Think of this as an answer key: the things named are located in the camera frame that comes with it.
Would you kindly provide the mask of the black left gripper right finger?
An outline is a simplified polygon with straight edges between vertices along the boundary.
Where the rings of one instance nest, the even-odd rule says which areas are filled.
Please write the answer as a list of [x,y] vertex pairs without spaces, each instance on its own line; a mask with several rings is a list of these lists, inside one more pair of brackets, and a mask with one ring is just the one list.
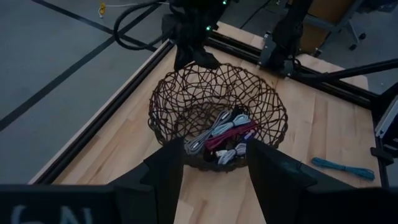
[[318,180],[301,162],[257,139],[248,142],[246,160],[266,224],[304,224],[307,188]]

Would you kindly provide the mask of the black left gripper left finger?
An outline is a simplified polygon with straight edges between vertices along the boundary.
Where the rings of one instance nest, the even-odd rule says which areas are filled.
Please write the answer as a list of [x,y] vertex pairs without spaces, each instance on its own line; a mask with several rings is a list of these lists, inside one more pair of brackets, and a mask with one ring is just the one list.
[[183,138],[175,138],[144,159],[139,180],[137,224],[174,224],[183,177]]

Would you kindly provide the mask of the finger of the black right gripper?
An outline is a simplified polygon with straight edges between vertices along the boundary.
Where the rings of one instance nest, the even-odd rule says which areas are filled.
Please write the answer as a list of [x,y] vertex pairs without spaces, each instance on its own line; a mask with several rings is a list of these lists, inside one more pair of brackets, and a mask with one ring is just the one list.
[[182,69],[184,66],[193,62],[193,48],[192,47],[177,47],[177,52],[175,56],[174,62],[174,70],[178,71]]
[[203,68],[218,68],[220,66],[214,55],[207,52],[204,48],[194,51],[194,61]]

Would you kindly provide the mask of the dark brown wire basket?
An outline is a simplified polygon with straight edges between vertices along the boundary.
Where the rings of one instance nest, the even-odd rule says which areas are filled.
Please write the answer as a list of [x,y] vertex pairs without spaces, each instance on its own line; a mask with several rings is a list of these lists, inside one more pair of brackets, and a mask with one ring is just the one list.
[[168,72],[149,103],[148,123],[158,142],[184,138],[184,163],[215,172],[246,166],[246,153],[235,150],[240,143],[257,139],[279,147],[287,121],[275,84],[230,63]]

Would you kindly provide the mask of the wooden cabinet on casters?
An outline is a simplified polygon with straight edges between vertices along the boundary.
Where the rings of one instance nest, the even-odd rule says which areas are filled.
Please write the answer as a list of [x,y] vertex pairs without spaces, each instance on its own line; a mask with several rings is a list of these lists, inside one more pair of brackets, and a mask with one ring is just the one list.
[[303,24],[300,49],[318,56],[335,35],[343,29],[351,34],[353,43],[350,50],[366,38],[365,31],[351,20],[363,0],[313,0]]

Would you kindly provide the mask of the grey light bar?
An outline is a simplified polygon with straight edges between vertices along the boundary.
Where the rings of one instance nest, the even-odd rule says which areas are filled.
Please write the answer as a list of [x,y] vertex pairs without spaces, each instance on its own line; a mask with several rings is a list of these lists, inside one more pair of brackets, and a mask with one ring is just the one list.
[[398,95],[391,101],[375,128],[376,137],[383,138],[398,113]]

